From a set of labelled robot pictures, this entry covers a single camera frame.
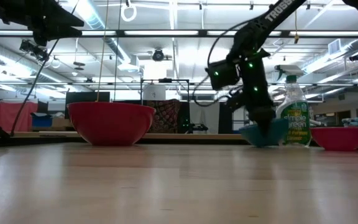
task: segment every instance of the hanging ring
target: hanging ring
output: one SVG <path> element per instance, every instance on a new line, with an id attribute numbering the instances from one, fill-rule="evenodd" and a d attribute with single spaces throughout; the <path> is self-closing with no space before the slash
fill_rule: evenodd
<path id="1" fill-rule="evenodd" d="M 125 10 L 126 9 L 132 9 L 133 10 L 132 16 L 130 18 L 127 18 L 125 16 Z M 125 22 L 133 21 L 136 18 L 136 15 L 137 15 L 136 6 L 133 6 L 133 5 L 130 4 L 129 6 L 121 8 L 121 17 L 122 17 L 122 20 L 125 21 Z"/>

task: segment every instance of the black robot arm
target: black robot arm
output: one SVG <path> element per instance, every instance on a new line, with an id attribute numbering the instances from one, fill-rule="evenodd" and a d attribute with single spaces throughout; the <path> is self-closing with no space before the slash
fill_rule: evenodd
<path id="1" fill-rule="evenodd" d="M 268 93 L 262 59 L 270 54 L 261 49 L 271 31 L 294 13 L 306 0 L 279 0 L 259 17 L 249 21 L 234 36 L 234 43 L 226 60 L 208 65 L 206 71 L 214 90 L 235 85 L 242 79 L 242 88 L 230 91 L 226 104 L 230 109 L 245 106 L 249 118 L 266 134 L 275 117 L 273 101 Z M 344 0 L 358 10 L 358 0 Z"/>
<path id="2" fill-rule="evenodd" d="M 50 40 L 80 37 L 84 22 L 70 14 L 55 0 L 0 0 L 0 19 L 15 22 L 33 31 L 34 41 L 46 46 Z"/>

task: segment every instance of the ceiling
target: ceiling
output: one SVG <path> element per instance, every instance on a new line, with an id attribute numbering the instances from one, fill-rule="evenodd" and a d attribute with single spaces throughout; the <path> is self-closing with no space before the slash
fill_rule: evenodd
<path id="1" fill-rule="evenodd" d="M 200 10 L 199 0 L 177 0 L 177 5 L 175 0 L 132 0 L 131 4 L 136 6 L 137 15 L 132 21 L 126 22 L 122 20 L 119 13 L 120 5 L 125 5 L 125 1 L 93 0 L 94 8 L 100 18 L 104 20 L 106 13 L 108 13 L 106 25 L 108 29 L 112 30 L 225 30 L 242 21 L 263 14 L 268 10 L 269 4 L 275 3 L 276 0 L 254 1 L 253 10 L 250 10 L 250 1 L 201 0 L 201 2 L 203 10 Z M 60 4 L 67 11 L 72 10 L 72 3 L 73 0 L 60 1 Z M 79 18 L 83 17 L 77 11 L 75 15 Z M 131 16 L 131 9 L 126 10 L 126 16 Z M 299 30 L 358 30 L 358 12 L 354 8 L 346 6 L 342 1 L 311 0 L 309 10 L 306 9 L 306 5 L 301 6 L 297 11 L 296 20 L 295 15 L 291 15 L 277 27 L 277 30 L 295 30 L 295 23 Z M 26 27 L 19 24 L 5 25 L 0 20 L 0 30 L 10 29 L 27 30 Z M 91 27 L 86 24 L 85 27 L 80 29 L 89 30 Z M 31 38 L 26 37 L 0 37 L 0 47 L 20 57 L 23 56 L 27 60 L 36 62 L 30 55 L 23 55 L 19 50 L 19 46 L 24 39 L 31 40 Z M 325 53 L 328 49 L 328 44 L 334 40 L 324 37 L 301 38 L 299 43 L 294 44 L 292 38 L 280 39 L 272 37 L 267 39 L 263 48 L 273 54 L 271 58 L 264 59 L 268 81 L 276 81 L 272 73 L 275 65 L 287 64 L 302 67 L 310 60 L 316 60 L 317 56 Z M 356 39 L 347 39 L 345 41 L 350 42 L 353 40 Z M 129 55 L 138 56 L 141 67 L 154 63 L 151 60 L 150 53 L 155 49 L 162 49 L 165 55 L 170 56 L 170 59 L 161 62 L 159 67 L 165 68 L 167 77 L 170 78 L 174 76 L 171 58 L 175 49 L 175 59 L 178 65 L 177 78 L 200 82 L 206 76 L 204 68 L 214 38 L 177 37 L 173 41 L 171 37 L 125 37 L 116 41 Z M 54 43 L 54 41 L 49 42 L 47 48 L 50 50 Z M 232 37 L 222 38 L 213 51 L 211 61 L 225 59 L 232 43 Z M 46 69 L 61 75 L 66 80 L 83 82 L 87 78 L 95 77 L 93 78 L 95 81 L 101 73 L 103 82 L 113 82 L 115 74 L 117 74 L 118 82 L 140 81 L 138 72 L 125 72 L 117 69 L 117 65 L 121 63 L 116 60 L 117 58 L 112 50 L 107 45 L 103 45 L 101 38 L 79 38 L 77 50 L 76 39 L 62 39 L 57 44 L 52 55 L 58 58 L 61 64 L 58 68 L 53 68 L 50 65 Z M 85 63 L 84 70 L 74 70 L 76 67 L 73 65 L 74 61 Z M 324 73 L 325 77 L 329 77 L 342 70 L 344 70 L 343 60 L 338 60 L 334 64 L 331 63 L 329 66 L 315 72 Z"/>

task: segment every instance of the black cable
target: black cable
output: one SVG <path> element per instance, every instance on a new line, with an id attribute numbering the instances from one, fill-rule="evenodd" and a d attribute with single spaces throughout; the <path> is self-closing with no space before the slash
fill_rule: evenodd
<path id="1" fill-rule="evenodd" d="M 229 31 L 231 31 L 231 30 L 235 29 L 236 27 L 239 27 L 239 26 L 241 26 L 241 25 L 243 25 L 243 24 L 248 23 L 249 21 L 251 21 L 251 20 L 253 20 L 253 19 L 255 19 L 255 18 L 248 19 L 248 20 L 246 20 L 246 21 L 244 21 L 244 22 L 240 22 L 239 24 L 236 24 L 236 25 L 234 25 L 234 26 L 228 28 L 228 29 L 225 30 L 221 35 L 219 35 L 219 37 L 217 37 L 217 38 L 215 39 L 214 43 L 212 44 L 211 49 L 209 50 L 208 59 L 207 59 L 207 65 L 208 65 L 208 66 L 210 65 L 210 62 L 209 62 L 209 61 L 211 60 L 212 51 L 214 50 L 215 45 L 218 43 L 218 41 L 219 41 L 220 38 L 222 38 L 222 37 L 223 37 L 225 34 L 227 34 Z M 194 91 L 193 91 L 193 99 L 194 99 L 194 102 L 195 102 L 198 106 L 200 106 L 200 107 L 209 107 L 209 106 L 211 106 L 211 105 L 217 103 L 219 100 L 221 100 L 221 99 L 223 99 L 223 98 L 229 99 L 228 96 L 220 96 L 218 99 L 214 100 L 212 103 L 208 103 L 208 104 L 206 104 L 206 105 L 200 104 L 200 103 L 197 101 L 196 97 L 195 97 L 195 93 L 196 93 L 196 90 L 197 90 L 207 79 L 208 79 L 208 75 L 203 79 L 203 81 L 201 81 L 198 85 L 196 85 L 196 87 L 195 87 L 195 89 L 194 89 Z"/>
<path id="2" fill-rule="evenodd" d="M 25 54 L 23 54 L 17 61 L 15 61 L 15 63 L 17 63 L 17 62 L 19 62 L 20 60 L 22 60 L 27 54 L 28 54 L 28 52 L 26 52 Z"/>
<path id="3" fill-rule="evenodd" d="M 77 5 L 78 5 L 79 2 L 80 2 L 80 0 L 77 0 L 77 3 L 75 4 L 75 6 L 74 6 L 74 8 L 73 8 L 73 11 L 71 12 L 72 15 L 74 14 L 75 9 L 77 8 Z M 50 52 L 48 53 L 47 58 L 50 57 L 50 55 L 52 54 L 52 52 L 53 52 L 53 50 L 55 49 L 55 47 L 56 47 L 57 43 L 59 42 L 59 40 L 60 40 L 60 38 L 56 40 L 56 42 L 54 43 L 53 47 L 50 49 Z M 40 76 L 40 74 L 41 74 L 41 71 L 42 71 L 42 69 L 44 68 L 44 66 L 45 66 L 45 64 L 47 63 L 47 61 L 48 61 L 48 60 L 44 60 L 44 62 L 43 62 L 43 64 L 41 65 L 40 69 L 38 70 L 38 73 L 37 73 L 37 75 L 35 76 L 34 82 L 33 82 L 32 85 L 31 85 L 30 91 L 29 91 L 29 93 L 27 94 L 27 96 L 25 97 L 25 99 L 24 99 L 24 101 L 23 101 L 23 103 L 22 103 L 22 105 L 21 105 L 19 111 L 18 111 L 17 114 L 16 114 L 15 121 L 13 122 L 13 125 L 12 125 L 11 137 L 13 137 L 14 134 L 15 134 L 16 124 L 17 124 L 17 121 L 19 120 L 20 114 L 21 114 L 22 111 L 23 111 L 23 108 L 24 108 L 24 106 L 25 106 L 25 103 L 29 100 L 29 97 L 30 97 L 30 95 L 31 95 L 31 92 L 32 92 L 32 90 L 34 89 L 35 84 L 37 83 L 38 78 L 39 78 L 39 76 Z"/>

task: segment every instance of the wooden table surface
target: wooden table surface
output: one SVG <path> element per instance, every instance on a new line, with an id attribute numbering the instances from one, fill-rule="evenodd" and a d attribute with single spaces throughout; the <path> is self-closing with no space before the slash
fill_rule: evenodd
<path id="1" fill-rule="evenodd" d="M 0 148 L 0 223 L 358 223 L 358 152 Z"/>

